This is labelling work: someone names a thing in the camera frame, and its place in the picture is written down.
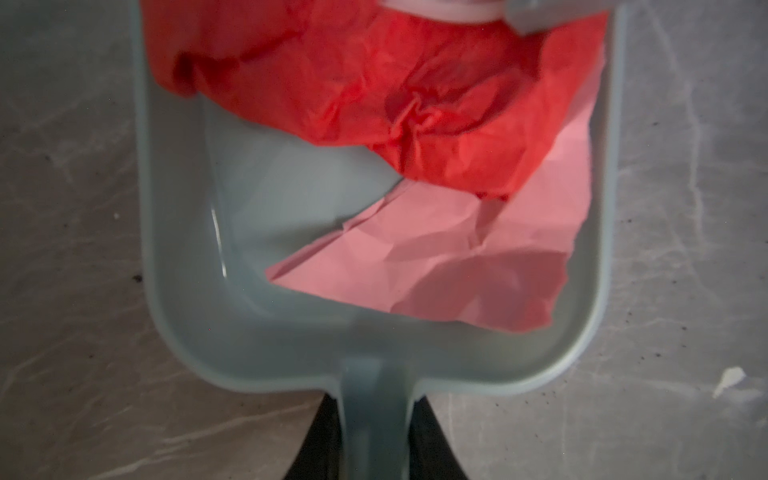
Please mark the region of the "red paper scrap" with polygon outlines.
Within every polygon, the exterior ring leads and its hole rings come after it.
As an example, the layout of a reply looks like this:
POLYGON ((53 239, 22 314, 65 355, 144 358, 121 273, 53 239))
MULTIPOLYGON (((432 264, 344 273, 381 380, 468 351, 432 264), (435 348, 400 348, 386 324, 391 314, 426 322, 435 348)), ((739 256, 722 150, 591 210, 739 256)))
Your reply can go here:
POLYGON ((156 81, 403 177, 509 197, 539 168, 603 52, 606 14, 520 36, 375 1, 144 1, 156 81))

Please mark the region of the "teal hand brush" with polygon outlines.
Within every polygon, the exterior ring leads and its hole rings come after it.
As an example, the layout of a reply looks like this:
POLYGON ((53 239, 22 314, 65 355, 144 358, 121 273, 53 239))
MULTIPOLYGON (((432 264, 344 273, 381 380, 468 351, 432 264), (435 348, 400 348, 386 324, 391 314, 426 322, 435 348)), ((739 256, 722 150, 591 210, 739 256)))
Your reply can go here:
POLYGON ((618 0, 384 0, 385 8, 444 23, 479 25, 503 21, 527 35, 605 13, 618 0))

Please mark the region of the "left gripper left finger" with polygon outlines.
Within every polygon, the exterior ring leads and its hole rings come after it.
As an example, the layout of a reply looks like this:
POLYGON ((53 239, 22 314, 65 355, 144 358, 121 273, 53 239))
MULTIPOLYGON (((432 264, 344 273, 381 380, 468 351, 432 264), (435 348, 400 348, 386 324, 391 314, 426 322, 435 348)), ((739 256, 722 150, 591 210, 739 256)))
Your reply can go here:
POLYGON ((338 480, 342 458, 337 401, 325 394, 284 480, 338 480))

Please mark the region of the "pink paper scrap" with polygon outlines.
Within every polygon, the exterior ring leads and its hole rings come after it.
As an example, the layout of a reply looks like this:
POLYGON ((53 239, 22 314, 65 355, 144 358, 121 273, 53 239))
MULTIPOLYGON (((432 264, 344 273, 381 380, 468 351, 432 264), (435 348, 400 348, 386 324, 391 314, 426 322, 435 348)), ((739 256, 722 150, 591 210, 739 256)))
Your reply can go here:
POLYGON ((341 229, 267 268, 274 285, 430 321, 526 332, 551 323, 591 202, 598 58, 541 166, 509 200, 400 182, 341 229))

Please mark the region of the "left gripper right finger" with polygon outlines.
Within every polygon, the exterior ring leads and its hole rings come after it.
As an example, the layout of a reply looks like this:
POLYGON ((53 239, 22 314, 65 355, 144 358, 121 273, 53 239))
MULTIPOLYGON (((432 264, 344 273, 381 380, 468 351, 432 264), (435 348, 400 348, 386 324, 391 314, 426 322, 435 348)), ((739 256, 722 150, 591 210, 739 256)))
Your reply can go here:
POLYGON ((427 397, 413 407, 409 427, 410 480, 467 480, 427 397))

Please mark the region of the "teal plastic dustpan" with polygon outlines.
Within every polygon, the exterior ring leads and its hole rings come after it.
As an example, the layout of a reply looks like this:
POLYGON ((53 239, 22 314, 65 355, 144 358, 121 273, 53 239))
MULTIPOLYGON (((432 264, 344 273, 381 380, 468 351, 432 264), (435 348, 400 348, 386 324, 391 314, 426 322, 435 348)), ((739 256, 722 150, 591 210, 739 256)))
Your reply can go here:
POLYGON ((593 200, 551 326, 507 334, 290 292, 264 271, 381 197, 394 173, 360 148, 320 149, 184 99, 149 69, 130 5, 143 286, 157 331, 202 379, 247 393, 337 401, 339 479, 409 479, 414 404, 434 392, 511 396, 567 370, 610 287, 625 8, 612 14, 591 118, 593 200))

